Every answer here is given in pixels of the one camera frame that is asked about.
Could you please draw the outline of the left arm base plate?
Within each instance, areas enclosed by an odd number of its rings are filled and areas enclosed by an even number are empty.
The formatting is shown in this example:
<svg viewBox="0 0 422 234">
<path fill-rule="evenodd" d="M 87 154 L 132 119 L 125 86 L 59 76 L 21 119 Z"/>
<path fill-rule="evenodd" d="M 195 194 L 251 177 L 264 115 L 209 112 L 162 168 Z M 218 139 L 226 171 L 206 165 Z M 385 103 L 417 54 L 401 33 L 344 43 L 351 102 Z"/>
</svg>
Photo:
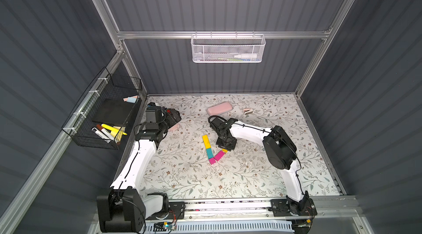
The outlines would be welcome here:
<svg viewBox="0 0 422 234">
<path fill-rule="evenodd" d="M 186 208 L 185 202 L 170 202 L 169 212 L 159 212 L 152 214 L 147 220 L 161 220 L 161 221 L 173 221 L 183 219 L 185 216 L 184 209 Z"/>
</svg>

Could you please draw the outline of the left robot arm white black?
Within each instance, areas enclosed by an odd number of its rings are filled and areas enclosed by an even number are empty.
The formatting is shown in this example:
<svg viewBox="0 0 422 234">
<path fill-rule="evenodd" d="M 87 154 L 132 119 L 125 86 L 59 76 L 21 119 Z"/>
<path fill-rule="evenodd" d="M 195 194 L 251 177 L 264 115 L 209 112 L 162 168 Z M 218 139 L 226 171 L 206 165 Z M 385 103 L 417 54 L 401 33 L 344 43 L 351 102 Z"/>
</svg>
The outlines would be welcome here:
<svg viewBox="0 0 422 234">
<path fill-rule="evenodd" d="M 102 233 L 144 233 L 150 217 L 165 219 L 170 213 L 168 195 L 154 192 L 141 198 L 138 187 L 147 166 L 168 131 L 181 121 L 179 111 L 151 102 L 146 120 L 134 126 L 132 152 L 111 186 L 97 196 L 97 212 Z"/>
</svg>

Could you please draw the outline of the teal rectangular block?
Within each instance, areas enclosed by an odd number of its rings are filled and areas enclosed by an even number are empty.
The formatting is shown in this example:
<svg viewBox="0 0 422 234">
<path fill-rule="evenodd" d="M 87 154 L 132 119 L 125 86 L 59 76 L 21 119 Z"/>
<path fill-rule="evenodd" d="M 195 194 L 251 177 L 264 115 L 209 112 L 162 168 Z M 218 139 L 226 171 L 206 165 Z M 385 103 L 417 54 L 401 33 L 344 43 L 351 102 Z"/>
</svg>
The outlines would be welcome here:
<svg viewBox="0 0 422 234">
<path fill-rule="evenodd" d="M 211 148 L 206 148 L 207 158 L 212 159 L 214 158 L 213 151 Z"/>
</svg>

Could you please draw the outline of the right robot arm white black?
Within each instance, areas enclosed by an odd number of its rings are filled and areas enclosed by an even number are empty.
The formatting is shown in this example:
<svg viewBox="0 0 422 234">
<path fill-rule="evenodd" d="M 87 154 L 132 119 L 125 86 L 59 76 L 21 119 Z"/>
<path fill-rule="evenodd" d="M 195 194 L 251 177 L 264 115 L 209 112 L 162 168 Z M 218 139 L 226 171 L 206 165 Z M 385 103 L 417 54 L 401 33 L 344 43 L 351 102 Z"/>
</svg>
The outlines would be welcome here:
<svg viewBox="0 0 422 234">
<path fill-rule="evenodd" d="M 287 190 L 286 205 L 290 214 L 296 216 L 316 215 L 313 200 L 303 191 L 298 172 L 302 169 L 297 147 L 281 126 L 263 128 L 247 125 L 237 119 L 224 119 L 218 115 L 208 118 L 209 125 L 217 134 L 216 145 L 232 151 L 238 139 L 262 146 L 270 164 L 281 171 Z"/>
</svg>

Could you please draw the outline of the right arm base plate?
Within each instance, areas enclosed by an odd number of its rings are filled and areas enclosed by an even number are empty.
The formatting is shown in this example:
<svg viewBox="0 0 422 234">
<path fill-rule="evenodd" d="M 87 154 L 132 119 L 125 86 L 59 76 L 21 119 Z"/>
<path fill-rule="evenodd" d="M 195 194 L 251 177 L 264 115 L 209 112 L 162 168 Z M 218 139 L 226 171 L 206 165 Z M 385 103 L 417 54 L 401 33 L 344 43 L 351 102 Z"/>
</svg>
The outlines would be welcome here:
<svg viewBox="0 0 422 234">
<path fill-rule="evenodd" d="M 275 217 L 318 215 L 313 200 L 308 197 L 304 197 L 304 199 L 299 202 L 290 198 L 270 200 L 269 211 L 272 212 Z"/>
</svg>

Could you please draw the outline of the magenta rectangular block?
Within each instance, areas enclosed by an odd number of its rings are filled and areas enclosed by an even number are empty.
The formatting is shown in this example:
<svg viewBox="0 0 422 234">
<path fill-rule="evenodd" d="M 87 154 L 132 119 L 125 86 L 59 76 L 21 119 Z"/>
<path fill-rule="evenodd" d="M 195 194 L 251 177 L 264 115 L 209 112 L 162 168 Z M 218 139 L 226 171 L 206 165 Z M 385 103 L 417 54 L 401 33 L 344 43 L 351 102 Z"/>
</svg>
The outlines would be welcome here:
<svg viewBox="0 0 422 234">
<path fill-rule="evenodd" d="M 219 151 L 215 156 L 214 159 L 215 161 L 220 161 L 223 157 L 225 156 L 225 152 L 224 151 Z"/>
</svg>

